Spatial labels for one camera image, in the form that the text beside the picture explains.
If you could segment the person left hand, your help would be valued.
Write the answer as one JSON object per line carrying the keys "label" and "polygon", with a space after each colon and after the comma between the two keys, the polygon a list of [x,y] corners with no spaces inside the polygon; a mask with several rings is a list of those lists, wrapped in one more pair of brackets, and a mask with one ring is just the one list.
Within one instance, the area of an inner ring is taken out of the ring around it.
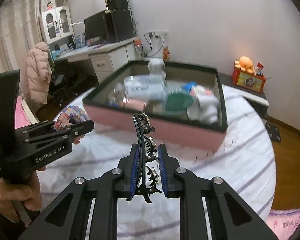
{"label": "person left hand", "polygon": [[42,208],[40,182],[36,171],[26,185],[9,184],[0,178],[0,213],[9,221],[18,222],[20,219],[13,201],[23,202],[30,211],[39,211]]}

